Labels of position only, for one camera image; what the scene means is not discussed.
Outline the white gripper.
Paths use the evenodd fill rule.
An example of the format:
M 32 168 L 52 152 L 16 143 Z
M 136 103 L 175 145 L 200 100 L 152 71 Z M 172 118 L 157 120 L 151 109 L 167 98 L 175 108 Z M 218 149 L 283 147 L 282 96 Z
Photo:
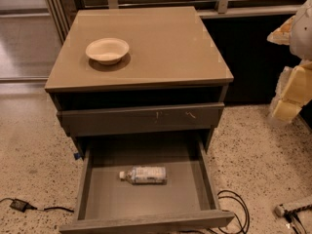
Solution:
M 267 36 L 267 41 L 278 45 L 290 44 L 293 55 L 311 60 L 312 0 L 306 0 L 295 16 Z M 301 63 L 294 68 L 286 66 L 271 102 L 271 115 L 279 121 L 290 123 L 311 99 L 312 62 Z

